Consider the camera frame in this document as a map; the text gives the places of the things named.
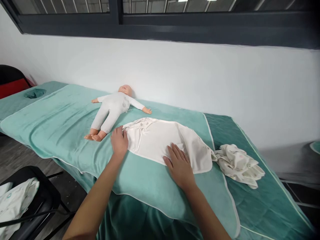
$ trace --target window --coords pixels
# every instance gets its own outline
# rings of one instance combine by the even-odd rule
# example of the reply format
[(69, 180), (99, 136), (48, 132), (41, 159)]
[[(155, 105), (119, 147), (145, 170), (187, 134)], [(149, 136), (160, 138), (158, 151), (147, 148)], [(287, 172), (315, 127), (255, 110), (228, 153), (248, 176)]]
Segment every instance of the window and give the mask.
[(21, 33), (319, 48), (308, 0), (0, 0)]
[(12, 0), (19, 14), (109, 12), (108, 0)]

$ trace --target person's arm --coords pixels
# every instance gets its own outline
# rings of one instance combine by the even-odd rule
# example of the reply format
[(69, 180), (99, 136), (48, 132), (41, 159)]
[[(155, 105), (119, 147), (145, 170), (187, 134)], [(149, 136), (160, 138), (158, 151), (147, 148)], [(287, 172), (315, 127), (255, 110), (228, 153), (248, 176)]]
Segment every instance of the person's arm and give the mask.
[(168, 146), (171, 161), (166, 156), (163, 157), (163, 160), (168, 166), (172, 179), (184, 191), (203, 238), (205, 240), (231, 240), (205, 196), (197, 187), (188, 156), (177, 145), (172, 144), (171, 147)]
[(144, 105), (142, 105), (141, 103), (139, 103), (137, 100), (135, 100), (134, 98), (130, 97), (130, 96), (127, 96), (127, 99), (129, 101), (129, 103), (134, 106), (135, 108), (143, 111), (144, 113), (147, 113), (147, 114), (151, 114), (152, 111), (151, 109), (148, 109), (146, 108)]
[(113, 183), (118, 175), (122, 160), (128, 150), (127, 132), (122, 126), (112, 132), (113, 155), (92, 189), (83, 200), (70, 223), (63, 240), (95, 239), (106, 211)]

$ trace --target glass pane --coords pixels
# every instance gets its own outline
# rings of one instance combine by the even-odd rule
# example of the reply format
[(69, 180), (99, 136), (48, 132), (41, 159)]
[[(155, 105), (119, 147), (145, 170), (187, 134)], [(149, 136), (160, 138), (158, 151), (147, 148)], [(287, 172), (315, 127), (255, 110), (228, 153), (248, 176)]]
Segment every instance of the glass pane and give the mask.
[(12, 0), (20, 14), (109, 12), (109, 0)]
[(307, 10), (308, 0), (122, 0), (124, 13)]

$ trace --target massage table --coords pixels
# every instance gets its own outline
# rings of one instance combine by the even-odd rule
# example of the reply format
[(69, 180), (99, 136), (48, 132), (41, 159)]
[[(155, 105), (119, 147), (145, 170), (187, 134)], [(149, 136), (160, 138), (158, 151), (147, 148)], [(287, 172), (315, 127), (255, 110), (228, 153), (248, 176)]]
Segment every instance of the massage table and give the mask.
[[(67, 84), (60, 82), (47, 82), (1, 99), (0, 123), (66, 86)], [(226, 177), (227, 188), (233, 197), (240, 221), (240, 232), (236, 239), (309, 239), (314, 234), (313, 226), (244, 131), (231, 117), (205, 114), (205, 118), (216, 150), (223, 144), (235, 144), (257, 160), (266, 173), (258, 180), (259, 187), (255, 190)], [(67, 160), (61, 161), (55, 157), (52, 159), (89, 192), (98, 176), (80, 172), (77, 167), (68, 164)], [(202, 236), (199, 229), (190, 223), (169, 218), (130, 195), (112, 192), (97, 239), (127, 238), (201, 239)]]

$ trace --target baby doll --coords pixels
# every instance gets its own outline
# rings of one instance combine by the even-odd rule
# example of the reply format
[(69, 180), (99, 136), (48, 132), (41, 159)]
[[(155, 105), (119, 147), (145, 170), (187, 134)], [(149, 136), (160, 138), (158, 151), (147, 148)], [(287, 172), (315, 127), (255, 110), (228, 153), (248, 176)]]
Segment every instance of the baby doll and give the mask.
[(132, 97), (132, 88), (129, 85), (123, 85), (119, 88), (117, 93), (98, 97), (92, 100), (92, 103), (102, 102), (102, 105), (93, 120), (90, 133), (84, 138), (88, 140), (95, 140), (100, 142), (110, 131), (121, 113), (128, 111), (130, 105), (142, 110), (147, 114), (152, 111), (147, 109), (137, 100)]

